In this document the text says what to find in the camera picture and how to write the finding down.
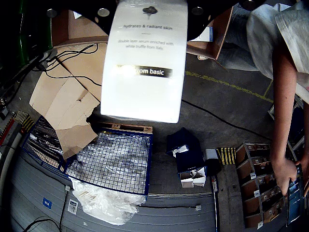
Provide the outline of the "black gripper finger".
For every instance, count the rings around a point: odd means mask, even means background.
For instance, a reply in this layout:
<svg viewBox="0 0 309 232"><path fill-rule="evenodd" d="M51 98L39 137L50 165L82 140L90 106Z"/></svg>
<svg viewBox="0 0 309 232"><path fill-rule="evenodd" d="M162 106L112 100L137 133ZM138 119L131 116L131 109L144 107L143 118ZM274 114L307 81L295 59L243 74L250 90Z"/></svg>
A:
<svg viewBox="0 0 309 232"><path fill-rule="evenodd" d="M246 10L256 8L255 0L187 0L187 41L197 38L217 16L239 3Z"/></svg>
<svg viewBox="0 0 309 232"><path fill-rule="evenodd" d="M55 18L64 10L77 12L98 25L106 34L111 31L117 8L115 0L32 0L34 10Z"/></svg>

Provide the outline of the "person's hand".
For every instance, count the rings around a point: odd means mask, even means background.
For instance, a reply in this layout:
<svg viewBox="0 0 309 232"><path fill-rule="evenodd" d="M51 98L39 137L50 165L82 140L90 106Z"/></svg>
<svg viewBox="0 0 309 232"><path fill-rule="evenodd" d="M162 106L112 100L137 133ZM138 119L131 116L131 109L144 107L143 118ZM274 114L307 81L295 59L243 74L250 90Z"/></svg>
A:
<svg viewBox="0 0 309 232"><path fill-rule="evenodd" d="M287 195L290 180L296 180L296 165L286 158L271 158L271 165L283 196Z"/></svg>
<svg viewBox="0 0 309 232"><path fill-rule="evenodd" d="M300 161L296 162L296 165L301 165L304 182L304 196L309 191L309 154L305 153Z"/></svg>

